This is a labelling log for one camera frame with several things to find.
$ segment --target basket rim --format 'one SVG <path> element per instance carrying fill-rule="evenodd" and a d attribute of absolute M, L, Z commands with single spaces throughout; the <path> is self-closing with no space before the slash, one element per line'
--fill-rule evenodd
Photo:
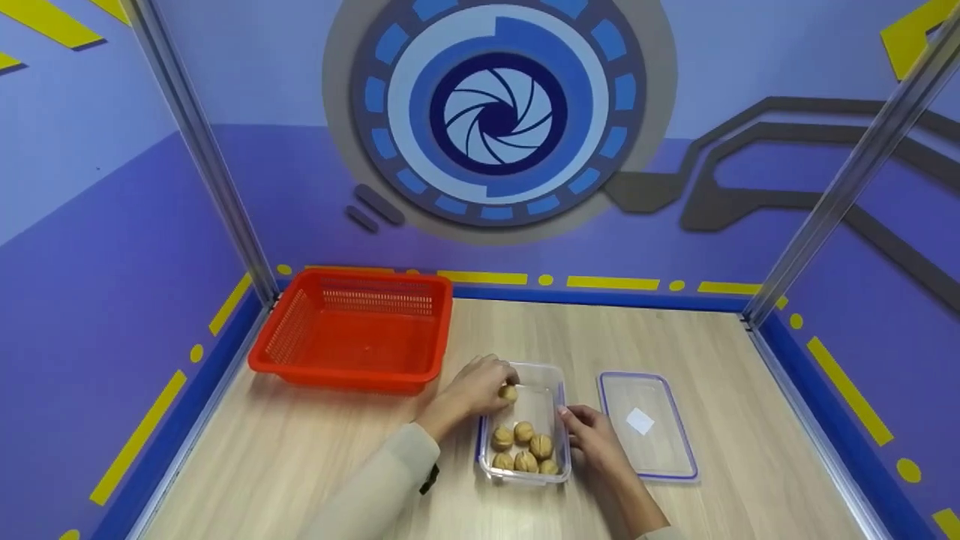
<path fill-rule="evenodd" d="M 386 272 L 371 272 L 369 270 L 344 270 L 329 268 L 305 268 L 300 271 L 287 285 L 284 292 L 296 290 L 301 282 L 312 276 L 328 276 L 336 278 L 360 279 L 369 282 L 421 282 L 434 283 L 443 288 L 444 298 L 440 303 L 440 317 L 438 327 L 440 329 L 449 329 L 450 315 L 453 310 L 453 283 L 443 276 L 431 274 L 398 274 Z M 383 372 L 369 370 L 349 370 L 349 369 L 331 369 L 331 368 L 312 368 L 305 366 L 290 366 L 275 364 L 272 362 L 261 361 L 260 358 L 266 353 L 269 339 L 260 339 L 261 336 L 273 336 L 283 317 L 274 317 L 274 313 L 285 312 L 287 307 L 293 302 L 294 294 L 281 293 L 279 301 L 272 309 L 271 316 L 267 318 L 266 324 L 260 329 L 256 342 L 247 356 L 247 364 L 258 373 L 272 373 L 275 375 L 290 375 L 294 377 L 326 377 L 342 381 L 361 381 L 370 378 L 388 378 L 389 382 L 412 382 L 427 383 L 435 379 L 441 371 L 444 364 L 446 343 L 449 339 L 449 331 L 441 331 L 440 338 L 434 345 L 433 355 L 425 371 L 420 373 L 399 373 Z"/>

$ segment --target walnut shell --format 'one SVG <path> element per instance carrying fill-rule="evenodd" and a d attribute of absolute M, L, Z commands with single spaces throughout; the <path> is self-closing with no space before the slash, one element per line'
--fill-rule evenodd
<path fill-rule="evenodd" d="M 558 475 L 560 473 L 560 467 L 557 466 L 557 462 L 553 459 L 545 459 L 543 463 L 540 464 L 540 474 L 542 475 Z"/>
<path fill-rule="evenodd" d="M 490 446 L 498 452 L 510 450 L 514 446 L 514 433 L 503 426 L 498 426 L 493 430 Z"/>
<path fill-rule="evenodd" d="M 512 384 L 500 386 L 500 391 L 497 392 L 497 395 L 512 404 L 516 403 L 516 398 L 517 398 L 516 387 L 513 386 Z"/>
<path fill-rule="evenodd" d="M 521 452 L 514 458 L 514 470 L 521 473 L 536 473 L 537 459 L 529 452 Z"/>
<path fill-rule="evenodd" d="M 543 434 L 534 435 L 534 438 L 530 439 L 530 453 L 540 461 L 549 459 L 553 456 L 553 441 Z"/>
<path fill-rule="evenodd" d="M 514 459 L 509 454 L 496 453 L 493 455 L 492 466 L 494 469 L 503 469 L 504 471 L 514 470 Z"/>
<path fill-rule="evenodd" d="M 534 425 L 529 422 L 519 422 L 514 426 L 514 438 L 517 444 L 527 444 L 534 438 Z"/>

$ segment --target basket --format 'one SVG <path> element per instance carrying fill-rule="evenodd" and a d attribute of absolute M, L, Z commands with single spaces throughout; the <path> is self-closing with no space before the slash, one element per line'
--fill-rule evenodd
<path fill-rule="evenodd" d="M 307 269 L 248 363 L 293 384 L 416 395 L 440 374 L 452 296 L 439 276 Z"/>

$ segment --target blue border strip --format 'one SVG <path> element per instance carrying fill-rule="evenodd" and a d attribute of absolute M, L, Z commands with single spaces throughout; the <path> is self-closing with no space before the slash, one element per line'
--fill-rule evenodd
<path fill-rule="evenodd" d="M 877 448 L 860 433 L 846 404 L 834 396 L 790 330 L 774 315 L 767 317 L 759 331 L 890 534 L 903 540 L 933 540 L 935 535 L 926 520 L 880 462 Z"/>
<path fill-rule="evenodd" d="M 697 311 L 743 311 L 750 297 L 674 296 L 626 292 L 600 292 L 557 289 L 523 289 L 459 285 L 454 283 L 453 296 L 480 300 L 542 302 L 586 306 L 652 307 L 657 309 L 693 309 Z"/>
<path fill-rule="evenodd" d="M 163 427 L 155 433 L 142 459 L 128 474 L 120 491 L 113 494 L 107 514 L 90 538 L 115 540 L 126 538 L 130 533 L 253 327 L 261 308 L 255 294 L 248 294 L 240 303 L 233 320 L 224 329 L 210 355 L 204 358 L 200 370 L 190 378 L 186 391 L 168 413 Z"/>

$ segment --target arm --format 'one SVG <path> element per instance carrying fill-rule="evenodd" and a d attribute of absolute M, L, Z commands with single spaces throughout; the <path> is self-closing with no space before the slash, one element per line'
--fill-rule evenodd
<path fill-rule="evenodd" d="M 570 446 L 584 453 L 588 465 L 611 489 L 627 530 L 637 540 L 680 540 L 616 438 L 610 418 L 586 405 L 561 408 Z"/>
<path fill-rule="evenodd" d="M 387 439 L 324 503 L 299 540 L 381 538 L 426 482 L 440 456 L 438 443 L 466 418 L 509 405 L 497 396 L 504 381 L 518 381 L 509 364 L 494 355 L 474 358 L 413 424 Z"/>
<path fill-rule="evenodd" d="M 381 537 L 427 480 L 439 456 L 440 447 L 420 425 L 403 426 L 327 499 L 300 540 Z"/>

